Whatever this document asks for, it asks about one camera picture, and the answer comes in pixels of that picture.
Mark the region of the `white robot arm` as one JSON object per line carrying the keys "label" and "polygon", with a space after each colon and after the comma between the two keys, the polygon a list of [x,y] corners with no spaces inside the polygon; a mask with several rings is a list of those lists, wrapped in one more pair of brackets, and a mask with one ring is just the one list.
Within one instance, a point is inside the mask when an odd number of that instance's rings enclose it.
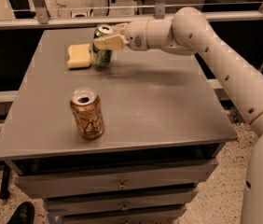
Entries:
{"label": "white robot arm", "polygon": [[98,49],[192,51],[202,57],[258,135],[247,169],[241,224],[263,224],[263,75],[225,43],[194,7],[181,8],[170,19],[117,24],[111,34],[93,42]]}

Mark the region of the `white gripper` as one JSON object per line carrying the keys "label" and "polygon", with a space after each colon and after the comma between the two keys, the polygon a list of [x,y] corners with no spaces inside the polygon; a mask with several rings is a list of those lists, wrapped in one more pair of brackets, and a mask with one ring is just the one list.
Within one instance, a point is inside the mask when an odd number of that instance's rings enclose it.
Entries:
{"label": "white gripper", "polygon": [[124,35],[106,35],[95,38],[93,43],[97,49],[122,50],[128,47],[135,51],[148,50],[146,39],[146,26],[148,21],[132,21],[112,25],[114,32],[124,31]]}

